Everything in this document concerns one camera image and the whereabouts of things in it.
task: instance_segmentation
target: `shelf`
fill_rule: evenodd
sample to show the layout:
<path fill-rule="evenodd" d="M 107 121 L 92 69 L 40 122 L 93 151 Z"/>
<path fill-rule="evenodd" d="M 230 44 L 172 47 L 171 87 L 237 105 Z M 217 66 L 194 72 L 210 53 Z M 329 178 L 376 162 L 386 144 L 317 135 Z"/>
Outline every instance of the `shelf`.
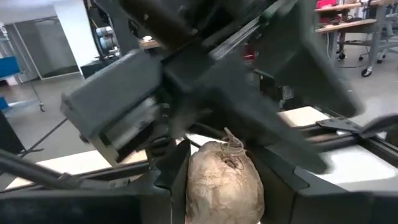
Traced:
<path fill-rule="evenodd" d="M 373 0 L 371 2 L 371 6 L 380 6 L 380 5 L 394 4 L 394 3 L 395 0 Z M 362 6 L 361 3 L 340 4 L 337 6 L 329 6 L 329 7 L 323 7 L 321 9 L 315 9 L 315 12 L 340 11 L 344 9 L 355 9 L 361 6 Z"/>
<path fill-rule="evenodd" d="M 346 22 L 346 23 L 341 23 L 341 24 L 338 24 L 338 25 L 326 25 L 324 28 L 315 30 L 315 32 L 322 34 L 322 33 L 332 32 L 332 31 L 336 31 L 336 30 L 340 30 L 340 29 L 349 28 L 349 27 L 362 26 L 362 25 L 366 25 L 366 24 L 373 24 L 376 21 L 377 21 L 376 19 L 364 19 L 364 20 L 361 20 L 361 21 Z"/>

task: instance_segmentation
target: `black bracket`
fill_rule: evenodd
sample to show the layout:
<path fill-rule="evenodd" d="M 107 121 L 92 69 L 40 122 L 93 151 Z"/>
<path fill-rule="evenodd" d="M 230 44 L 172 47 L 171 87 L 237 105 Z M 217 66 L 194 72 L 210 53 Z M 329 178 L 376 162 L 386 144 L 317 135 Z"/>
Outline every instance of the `black bracket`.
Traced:
<path fill-rule="evenodd" d="M 381 116 L 363 127 L 346 118 L 330 118 L 318 121 L 317 124 L 323 128 L 334 129 L 336 131 L 349 131 L 366 139 L 396 126 L 398 124 L 398 114 Z"/>
<path fill-rule="evenodd" d="M 360 133 L 362 127 L 346 118 L 330 118 L 318 121 L 317 124 L 323 128 L 335 129 L 336 131 L 349 131 L 352 133 Z"/>

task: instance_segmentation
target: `metal bar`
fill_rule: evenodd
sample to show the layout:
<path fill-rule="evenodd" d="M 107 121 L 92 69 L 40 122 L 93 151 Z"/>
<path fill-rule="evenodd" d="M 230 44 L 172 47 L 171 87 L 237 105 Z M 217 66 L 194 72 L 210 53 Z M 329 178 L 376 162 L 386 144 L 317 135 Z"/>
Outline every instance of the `metal bar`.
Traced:
<path fill-rule="evenodd" d="M 318 136 L 322 134 L 330 134 L 330 133 L 335 133 L 336 131 L 330 130 L 323 128 L 317 124 L 312 124 L 308 126 L 303 126 L 303 127 L 297 127 L 295 128 L 301 133 L 303 133 L 304 136 L 306 137 L 313 137 L 313 136 Z"/>
<path fill-rule="evenodd" d="M 96 170 L 92 172 L 87 172 L 84 174 L 78 174 L 76 175 L 77 177 L 81 179 L 92 179 L 92 180 L 116 180 L 116 179 L 122 179 L 126 177 L 132 177 L 135 175 L 143 174 L 149 170 L 149 162 L 148 161 L 143 161 L 143 162 L 137 162 L 134 164 L 129 164 L 126 166 L 121 166 L 117 168 L 107 168 L 107 169 L 102 169 L 102 170 Z M 0 194 L 8 193 L 8 192 L 15 192 L 19 190 L 40 190 L 44 189 L 43 186 L 37 185 L 37 184 L 30 184 L 22 187 L 16 187 L 13 189 L 7 189 Z"/>
<path fill-rule="evenodd" d="M 398 167 L 398 148 L 378 137 L 366 139 L 359 142 L 359 145 L 377 155 L 394 167 Z"/>
<path fill-rule="evenodd" d="M 315 146 L 319 149 L 318 153 L 329 152 L 344 147 L 353 146 L 359 143 L 360 138 L 358 136 L 352 136 L 351 134 L 345 134 L 338 136 L 337 138 L 328 139 L 325 141 L 315 142 Z"/>
<path fill-rule="evenodd" d="M 4 172 L 44 185 L 50 189 L 77 188 L 59 180 L 61 174 L 58 172 L 35 165 L 3 150 L 0 150 L 0 168 Z"/>

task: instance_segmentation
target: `workbench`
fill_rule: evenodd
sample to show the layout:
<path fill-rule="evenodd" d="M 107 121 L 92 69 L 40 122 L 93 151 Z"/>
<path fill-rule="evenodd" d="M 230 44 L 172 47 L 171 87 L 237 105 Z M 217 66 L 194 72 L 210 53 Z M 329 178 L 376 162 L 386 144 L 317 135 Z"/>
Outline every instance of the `workbench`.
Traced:
<path fill-rule="evenodd" d="M 384 44 L 380 45 L 381 41 L 381 32 L 384 24 L 384 20 L 386 18 L 386 6 L 389 4 L 394 4 L 395 0 L 373 0 L 370 3 L 371 7 L 376 7 L 376 16 L 375 18 L 364 19 L 362 21 L 350 22 L 350 23 L 341 23 L 339 25 L 330 25 L 324 28 L 316 30 L 316 32 L 321 34 L 328 35 L 328 56 L 331 58 L 332 63 L 335 61 L 334 52 L 337 47 L 337 35 L 340 33 L 339 43 L 339 58 L 344 59 L 344 46 L 345 45 L 362 45 L 362 46 L 370 46 L 371 50 L 369 52 L 369 60 L 367 63 L 367 68 L 362 70 L 361 75 L 363 77 L 370 76 L 372 74 L 373 66 L 376 62 L 378 62 L 377 54 L 384 49 L 390 49 L 391 47 L 398 46 L 398 43 L 393 44 Z M 343 17 L 347 17 L 350 9 L 355 9 L 363 6 L 367 6 L 368 4 L 361 3 L 352 3 L 352 4 L 341 4 L 337 6 L 323 7 L 321 9 L 316 9 L 315 12 L 320 14 L 323 13 L 331 13 L 335 12 L 336 14 L 342 14 Z M 372 34 L 372 40 L 365 42 L 346 42 L 345 34 L 346 33 L 365 33 Z"/>
<path fill-rule="evenodd" d="M 307 126 L 329 118 L 309 106 L 281 112 L 280 115 L 288 118 L 291 126 Z M 188 137 L 199 144 L 217 141 L 197 134 L 189 134 Z M 191 153 L 197 150 L 197 147 L 191 146 Z M 398 183 L 395 167 L 360 146 L 326 152 L 322 156 L 329 161 L 331 169 L 329 173 L 318 176 L 347 190 L 394 190 L 394 185 L 391 183 Z M 132 164 L 146 159 L 145 151 L 133 152 L 122 161 L 122 164 Z M 82 174 L 111 167 L 96 150 L 50 159 L 37 164 L 69 174 Z M 16 178 L 7 189 L 29 183 L 24 179 Z"/>

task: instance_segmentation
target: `table leg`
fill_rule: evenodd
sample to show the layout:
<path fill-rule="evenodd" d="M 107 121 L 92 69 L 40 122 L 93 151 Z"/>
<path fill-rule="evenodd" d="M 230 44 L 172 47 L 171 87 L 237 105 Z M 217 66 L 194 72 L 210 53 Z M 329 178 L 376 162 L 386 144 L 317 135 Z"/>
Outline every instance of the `table leg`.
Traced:
<path fill-rule="evenodd" d="M 375 23 L 376 28 L 372 36 L 372 45 L 371 45 L 371 50 L 369 52 L 368 68 L 365 68 L 362 71 L 363 77 L 370 76 L 370 74 L 372 73 L 373 65 L 376 63 L 377 53 L 379 53 L 379 43 L 382 32 L 382 24 L 384 22 L 385 16 L 386 16 L 386 7 L 385 6 L 377 7 L 377 12 L 376 12 L 377 22 Z"/>
<path fill-rule="evenodd" d="M 327 33 L 328 38 L 328 56 L 330 59 L 330 63 L 333 65 L 336 63 L 336 48 L 337 48 L 337 31 Z"/>

